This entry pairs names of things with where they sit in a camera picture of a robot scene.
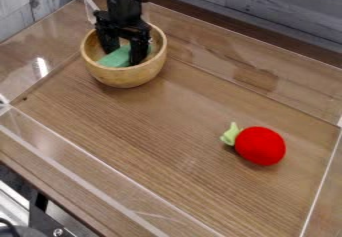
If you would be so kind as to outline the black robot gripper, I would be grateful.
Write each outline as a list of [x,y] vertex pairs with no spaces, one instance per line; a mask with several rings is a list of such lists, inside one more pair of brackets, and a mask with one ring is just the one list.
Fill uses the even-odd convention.
[[148,0],[105,0],[107,9],[96,10],[96,34],[107,54],[120,48],[119,37],[129,41],[129,64],[137,65],[149,51],[151,27],[141,19],[141,4]]

